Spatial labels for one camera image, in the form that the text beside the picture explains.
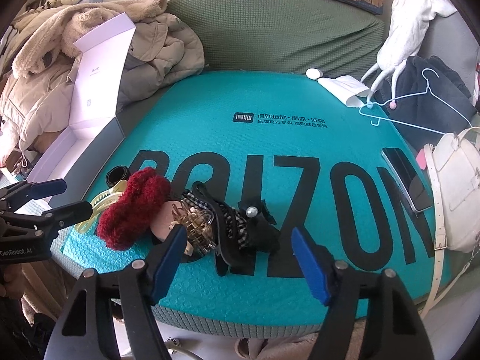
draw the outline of blue clothes hanger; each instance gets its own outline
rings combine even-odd
[[[440,97],[438,97],[435,93],[433,93],[433,92],[431,91],[430,82],[429,82],[428,78],[425,76],[425,71],[432,71],[432,72],[435,73],[435,76],[437,76],[437,78],[440,78],[435,70],[430,69],[429,67],[426,67],[425,69],[423,69],[423,70],[421,71],[421,75],[423,76],[423,78],[424,78],[425,81],[427,82],[427,87],[426,87],[425,91],[419,92],[419,93],[411,93],[411,94],[406,94],[406,95],[404,95],[404,96],[395,97],[394,99],[387,100],[385,103],[369,102],[369,103],[364,104],[362,107],[360,107],[360,109],[358,110],[358,113],[359,113],[360,115],[363,115],[363,116],[368,116],[368,117],[371,117],[371,118],[373,118],[373,119],[377,119],[376,122],[374,122],[373,120],[370,122],[372,126],[378,126],[378,125],[380,124],[380,120],[386,120],[386,121],[388,121],[388,122],[399,123],[399,124],[403,124],[403,125],[405,125],[405,126],[415,127],[415,128],[419,128],[419,129],[421,129],[421,130],[430,131],[430,132],[435,132],[435,133],[437,133],[437,134],[445,135],[444,132],[437,131],[437,130],[432,130],[431,128],[426,128],[426,127],[422,127],[422,126],[417,126],[417,125],[414,125],[414,124],[401,122],[401,121],[399,121],[399,120],[389,119],[389,118],[387,118],[387,117],[368,115],[368,114],[362,112],[362,109],[363,109],[364,107],[371,108],[371,106],[373,106],[373,105],[379,105],[380,107],[383,107],[384,105],[387,105],[387,104],[390,103],[390,102],[396,102],[396,101],[399,100],[399,99],[404,99],[404,98],[406,98],[406,97],[412,97],[412,96],[426,95],[428,92],[430,92],[430,94],[431,94],[433,97],[435,97],[436,99],[440,100],[443,104],[447,105],[449,108],[451,108],[451,109],[452,109],[453,111],[455,111],[457,114],[459,114],[462,118],[464,118],[464,119],[466,120],[466,122],[470,125],[470,127],[472,127],[470,121],[469,121],[466,117],[464,117],[464,115],[462,115],[459,111],[457,111],[455,108],[453,108],[449,103],[447,103],[446,101],[442,100]]]

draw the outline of red scrunchie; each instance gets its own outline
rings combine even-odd
[[[167,201],[170,182],[147,167],[130,176],[118,202],[100,216],[97,235],[116,251],[132,247]]]

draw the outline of white box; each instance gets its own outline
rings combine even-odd
[[[135,29],[123,13],[75,42],[83,55],[71,99],[69,126],[43,154],[27,179],[66,181],[66,192],[50,199],[52,207],[83,199],[125,138],[115,113],[123,65]]]

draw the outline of white round object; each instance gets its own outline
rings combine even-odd
[[[311,80],[318,80],[320,77],[323,76],[323,73],[318,69],[307,69],[307,77]]]
[[[245,210],[246,215],[248,218],[254,218],[258,215],[258,208],[251,206]]]

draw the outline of black hair accessory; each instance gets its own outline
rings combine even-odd
[[[265,200],[254,196],[238,202],[240,214],[247,220],[249,248],[264,253],[280,249],[280,232],[273,226],[275,218],[268,211]]]
[[[191,193],[194,197],[205,202],[210,207],[214,215],[214,242],[217,244],[217,252],[215,253],[215,268],[219,276],[225,276],[229,266],[243,267],[248,261],[240,252],[237,237],[237,222],[233,209],[225,202],[217,200],[208,192],[204,183],[195,181],[191,186]],[[229,231],[225,221],[225,215],[222,207],[229,213],[232,218],[231,230],[232,238],[229,237]]]

